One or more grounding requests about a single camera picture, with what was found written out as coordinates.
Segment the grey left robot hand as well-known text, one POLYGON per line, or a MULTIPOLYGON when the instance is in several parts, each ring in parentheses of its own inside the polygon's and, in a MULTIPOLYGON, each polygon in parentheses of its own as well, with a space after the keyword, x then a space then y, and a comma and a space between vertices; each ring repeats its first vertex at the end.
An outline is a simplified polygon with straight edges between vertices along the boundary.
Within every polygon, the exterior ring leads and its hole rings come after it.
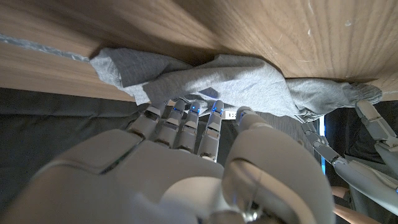
MULTIPOLYGON (((397 135, 377 109, 367 100, 356 103, 355 110, 376 141, 375 149, 394 173, 397 173, 397 135)), ((358 161, 348 161, 329 146, 326 137, 316 132, 313 124, 300 116, 301 127, 314 150, 334 167, 335 172, 350 186, 397 214, 397 179, 358 161)))

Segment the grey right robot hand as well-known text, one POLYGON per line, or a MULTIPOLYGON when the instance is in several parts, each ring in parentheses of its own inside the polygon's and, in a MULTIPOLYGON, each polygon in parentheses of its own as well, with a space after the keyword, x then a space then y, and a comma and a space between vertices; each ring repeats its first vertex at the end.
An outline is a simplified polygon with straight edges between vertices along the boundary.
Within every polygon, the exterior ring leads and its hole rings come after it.
POLYGON ((43 166, 2 223, 334 223, 319 163, 297 141, 240 107, 239 133, 216 161, 223 104, 196 143, 199 107, 160 122, 150 105, 130 127, 94 136, 43 166), (160 125, 159 135, 150 136, 160 125))

